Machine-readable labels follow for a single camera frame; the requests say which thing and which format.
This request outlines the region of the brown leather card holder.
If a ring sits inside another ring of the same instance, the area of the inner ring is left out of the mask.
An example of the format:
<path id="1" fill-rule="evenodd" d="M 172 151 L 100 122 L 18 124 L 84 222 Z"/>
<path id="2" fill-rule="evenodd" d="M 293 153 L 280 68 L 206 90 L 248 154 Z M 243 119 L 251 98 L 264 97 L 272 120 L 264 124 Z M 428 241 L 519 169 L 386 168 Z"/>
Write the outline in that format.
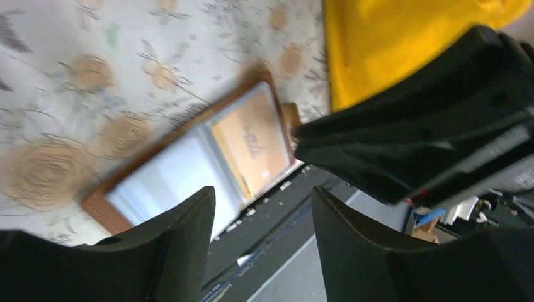
<path id="1" fill-rule="evenodd" d="M 280 115 L 293 164 L 259 196 L 247 201 L 237 187 L 209 126 L 243 95 L 265 89 Z M 282 105 L 272 74 L 253 72 L 235 91 L 198 116 L 177 127 L 125 167 L 111 175 L 82 202 L 83 210 L 111 234 L 140 225 L 181 204 L 199 189 L 215 189 L 212 238 L 231 225 L 241 211 L 267 193 L 297 166 L 291 132 L 300 121 L 293 104 Z"/>

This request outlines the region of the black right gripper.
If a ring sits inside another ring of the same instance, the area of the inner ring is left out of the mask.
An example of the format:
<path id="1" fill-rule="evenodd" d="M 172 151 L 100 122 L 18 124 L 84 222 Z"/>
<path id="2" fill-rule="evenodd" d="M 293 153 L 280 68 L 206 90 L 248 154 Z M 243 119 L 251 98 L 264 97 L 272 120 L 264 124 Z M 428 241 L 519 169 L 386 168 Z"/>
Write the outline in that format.
<path id="1" fill-rule="evenodd" d="M 400 83 L 295 136 L 298 160 L 385 204 L 481 196 L 533 165 L 533 47 L 477 25 Z"/>

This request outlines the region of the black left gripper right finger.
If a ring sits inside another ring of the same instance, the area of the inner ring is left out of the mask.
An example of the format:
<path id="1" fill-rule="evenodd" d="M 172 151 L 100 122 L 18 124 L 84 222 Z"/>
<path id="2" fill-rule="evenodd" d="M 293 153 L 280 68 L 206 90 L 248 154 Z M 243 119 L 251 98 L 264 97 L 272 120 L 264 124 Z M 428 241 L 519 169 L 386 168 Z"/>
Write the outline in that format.
<path id="1" fill-rule="evenodd" d="M 393 230 L 323 187 L 312 217 L 329 301 L 532 301 L 533 230 L 486 228 L 448 243 Z"/>

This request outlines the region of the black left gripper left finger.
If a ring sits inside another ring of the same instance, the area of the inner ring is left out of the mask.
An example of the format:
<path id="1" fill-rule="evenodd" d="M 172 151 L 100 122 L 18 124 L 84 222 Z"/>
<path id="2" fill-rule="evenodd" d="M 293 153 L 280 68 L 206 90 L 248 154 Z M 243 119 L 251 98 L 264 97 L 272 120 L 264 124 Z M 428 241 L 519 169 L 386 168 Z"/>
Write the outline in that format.
<path id="1" fill-rule="evenodd" d="M 2 301 L 198 301 L 215 215 L 206 186 L 95 245 L 1 232 Z"/>

